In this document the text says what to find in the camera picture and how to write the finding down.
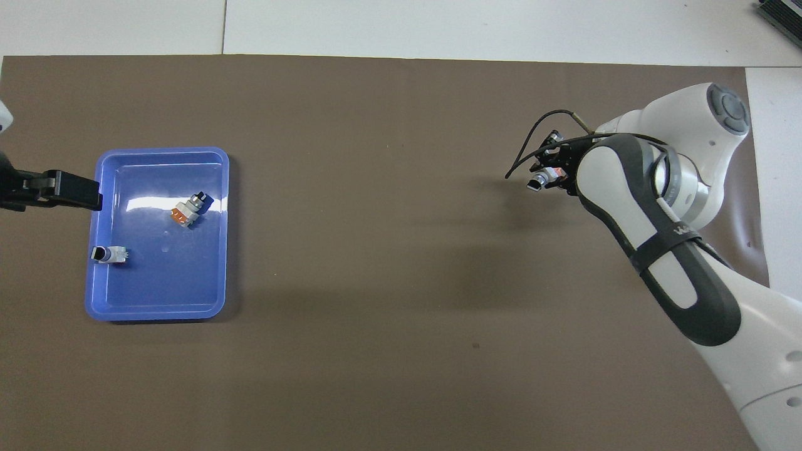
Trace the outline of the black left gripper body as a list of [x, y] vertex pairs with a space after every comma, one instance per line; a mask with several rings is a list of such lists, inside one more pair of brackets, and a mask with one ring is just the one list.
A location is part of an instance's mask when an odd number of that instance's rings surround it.
[[23, 178], [4, 152], [1, 152], [1, 208], [24, 212], [27, 207], [19, 203], [16, 191], [23, 188]]

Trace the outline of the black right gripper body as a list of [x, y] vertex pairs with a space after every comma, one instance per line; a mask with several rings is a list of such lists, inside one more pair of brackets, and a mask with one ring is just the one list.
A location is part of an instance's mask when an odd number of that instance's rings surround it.
[[564, 172], [565, 178], [573, 178], [576, 180], [578, 167], [581, 160], [589, 152], [590, 140], [581, 139], [572, 143], [564, 145]]

